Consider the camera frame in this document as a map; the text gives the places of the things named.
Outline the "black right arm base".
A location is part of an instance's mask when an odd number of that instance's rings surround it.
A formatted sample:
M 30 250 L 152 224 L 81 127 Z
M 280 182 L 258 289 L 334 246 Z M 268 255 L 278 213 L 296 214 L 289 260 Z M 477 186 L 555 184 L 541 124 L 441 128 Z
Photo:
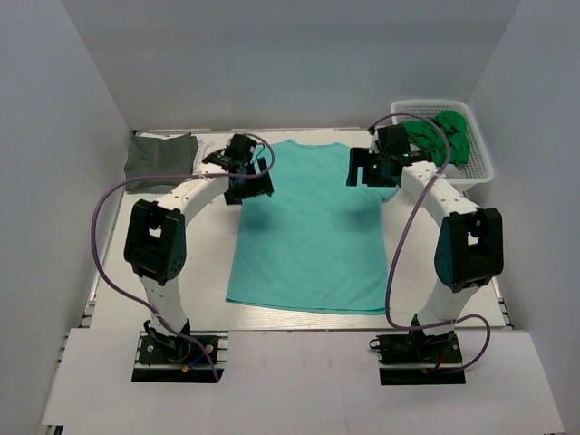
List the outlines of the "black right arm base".
M 378 353 L 381 386 L 461 385 L 466 383 L 455 333 L 425 336 L 422 331 L 382 334 L 369 341 Z

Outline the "teal t-shirt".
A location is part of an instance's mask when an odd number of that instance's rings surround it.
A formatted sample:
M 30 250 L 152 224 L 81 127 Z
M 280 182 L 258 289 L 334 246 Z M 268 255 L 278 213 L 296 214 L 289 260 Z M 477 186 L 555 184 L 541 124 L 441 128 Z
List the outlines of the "teal t-shirt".
M 341 143 L 274 144 L 272 196 L 245 200 L 226 299 L 329 314 L 381 314 L 388 278 L 382 211 L 396 188 L 346 184 Z

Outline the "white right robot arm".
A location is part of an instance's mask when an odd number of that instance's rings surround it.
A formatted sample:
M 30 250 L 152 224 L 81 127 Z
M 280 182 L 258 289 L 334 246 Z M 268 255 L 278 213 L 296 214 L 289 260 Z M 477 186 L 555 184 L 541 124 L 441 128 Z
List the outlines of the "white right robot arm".
M 469 299 L 504 268 L 503 220 L 496 208 L 482 208 L 465 198 L 443 177 L 443 169 L 418 151 L 400 155 L 352 148 L 346 185 L 399 187 L 415 200 L 392 255 L 385 294 L 385 316 L 395 330 L 421 331 L 427 337 L 444 336 L 461 316 Z M 414 218 L 425 209 L 439 228 L 433 265 L 436 284 L 410 326 L 396 324 L 391 316 L 391 292 L 396 266 Z

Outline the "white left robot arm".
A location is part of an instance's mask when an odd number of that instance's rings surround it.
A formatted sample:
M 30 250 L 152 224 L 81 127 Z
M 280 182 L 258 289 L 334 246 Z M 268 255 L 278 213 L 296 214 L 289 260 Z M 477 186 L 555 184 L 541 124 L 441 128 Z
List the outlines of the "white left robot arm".
M 266 159 L 223 167 L 221 158 L 203 161 L 199 174 L 153 201 L 137 201 L 130 214 L 124 259 L 144 287 L 155 312 L 145 324 L 150 338 L 172 351 L 190 334 L 180 298 L 178 276 L 187 261 L 187 226 L 214 198 L 228 205 L 274 193 Z

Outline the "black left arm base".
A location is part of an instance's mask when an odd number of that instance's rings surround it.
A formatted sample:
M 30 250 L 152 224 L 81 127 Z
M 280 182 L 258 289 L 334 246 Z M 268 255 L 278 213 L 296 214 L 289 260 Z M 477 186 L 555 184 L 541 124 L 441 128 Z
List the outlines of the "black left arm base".
M 171 353 L 145 332 L 140 333 L 131 381 L 148 383 L 217 383 L 226 369 L 228 334 L 202 333 L 196 336 L 204 346 L 217 372 L 193 343 L 181 353 Z

